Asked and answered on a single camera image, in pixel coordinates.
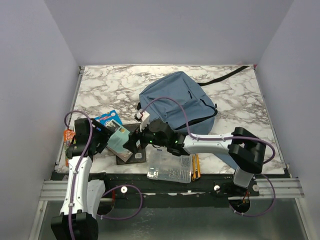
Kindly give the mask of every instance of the orange package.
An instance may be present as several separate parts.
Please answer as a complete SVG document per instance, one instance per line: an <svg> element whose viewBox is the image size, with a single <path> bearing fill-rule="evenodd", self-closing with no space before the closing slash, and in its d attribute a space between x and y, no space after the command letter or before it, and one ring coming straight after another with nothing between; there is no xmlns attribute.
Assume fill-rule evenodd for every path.
<svg viewBox="0 0 320 240"><path fill-rule="evenodd" d="M70 146L72 139L74 138L75 135L76 133L73 130L70 130L70 129L64 130L63 132L64 152L66 152L67 148ZM65 165L69 167L67 156L65 156Z"/></svg>

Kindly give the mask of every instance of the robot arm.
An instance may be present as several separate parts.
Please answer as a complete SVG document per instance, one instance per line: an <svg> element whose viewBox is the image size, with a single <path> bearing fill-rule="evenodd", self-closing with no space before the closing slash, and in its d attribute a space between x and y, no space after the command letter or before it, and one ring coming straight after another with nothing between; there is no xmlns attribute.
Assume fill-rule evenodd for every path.
<svg viewBox="0 0 320 240"><path fill-rule="evenodd" d="M185 133L174 132L161 119L153 120L149 125L146 125L142 119L141 125L144 125L143 129L138 127L131 132L128 142L123 145L132 153L138 152L136 143L140 141L143 148L148 144L154 144L166 147L169 153L176 156L198 153L223 155L224 157L220 158L224 162L236 166L233 184L245 189L249 186L254 174L262 172L266 145L254 140L230 139L231 137L258 139L242 127L236 127L233 132L223 135L194 134L194 137L191 137Z"/></svg>
<svg viewBox="0 0 320 240"><path fill-rule="evenodd" d="M98 239L98 223L96 214L101 196L107 189L103 179L89 180L93 157L101 153L107 146L112 130L92 119L92 139L80 162L78 171L75 166L80 161L80 155L89 139L90 123L82 118L75 121L75 140L66 151L69 158L69 178L66 196L60 210L60 216L51 221L51 229L59 240L69 240L68 216L70 209L71 186L74 184L74 200L72 204L72 228L75 239ZM184 133L174 132L167 123L156 119L149 124L148 114L144 112L141 125L129 134L128 141L123 145L132 153L137 153L137 141L142 148L148 144L162 146L173 155L190 155L197 153L212 153L229 157L237 165L232 182L220 189L223 197L242 196L246 192L254 174L262 171L266 145L251 140L229 139L232 136L256 138L242 127L236 127L231 133L223 135L194 135L196 139Z"/></svg>

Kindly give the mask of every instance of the white wall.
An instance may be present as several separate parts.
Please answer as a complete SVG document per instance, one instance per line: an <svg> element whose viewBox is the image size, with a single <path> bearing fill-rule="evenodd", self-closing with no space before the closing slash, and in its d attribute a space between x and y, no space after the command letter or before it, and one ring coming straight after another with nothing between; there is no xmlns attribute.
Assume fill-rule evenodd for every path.
<svg viewBox="0 0 320 240"><path fill-rule="evenodd" d="M295 0L257 74L286 163L320 236L320 1Z"/></svg>
<svg viewBox="0 0 320 240"><path fill-rule="evenodd" d="M293 0L45 0L80 65L256 64Z"/></svg>
<svg viewBox="0 0 320 240"><path fill-rule="evenodd" d="M0 7L0 239L28 239L79 68L43 0Z"/></svg>

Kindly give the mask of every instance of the marble surface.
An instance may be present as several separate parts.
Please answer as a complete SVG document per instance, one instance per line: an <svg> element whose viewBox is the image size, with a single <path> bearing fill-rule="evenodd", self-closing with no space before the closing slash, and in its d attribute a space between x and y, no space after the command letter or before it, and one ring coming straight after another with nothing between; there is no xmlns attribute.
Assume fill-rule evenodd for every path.
<svg viewBox="0 0 320 240"><path fill-rule="evenodd" d="M86 66L76 98L75 110L81 110L96 117L115 109L123 124L136 123L134 114L139 102L139 93L161 77L177 71L184 71L196 82L205 83L224 76L238 66L176 66L176 65L120 65ZM211 134L224 134L235 127L244 127L261 139L271 142L276 148L274 160L263 166L263 173L283 174L284 164L271 129L253 67L219 83L202 87L218 106ZM82 118L78 113L74 120ZM91 173L139 173L148 171L148 158L152 146L146 148L146 163L116 165L116 157L107 149L94 157ZM267 147L266 158L272 151ZM58 167L59 173L67 173L64 153ZM234 170L213 154L199 155L201 173L232 174Z"/></svg>

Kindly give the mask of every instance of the yellow tool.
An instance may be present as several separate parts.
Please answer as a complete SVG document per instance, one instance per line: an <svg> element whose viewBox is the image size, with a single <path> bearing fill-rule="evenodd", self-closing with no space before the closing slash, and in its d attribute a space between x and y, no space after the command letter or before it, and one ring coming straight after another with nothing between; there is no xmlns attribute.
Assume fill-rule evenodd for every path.
<svg viewBox="0 0 320 240"><path fill-rule="evenodd" d="M196 181L201 177L200 173L200 162L198 154L192 155L192 164L193 164L193 175L192 181Z"/></svg>

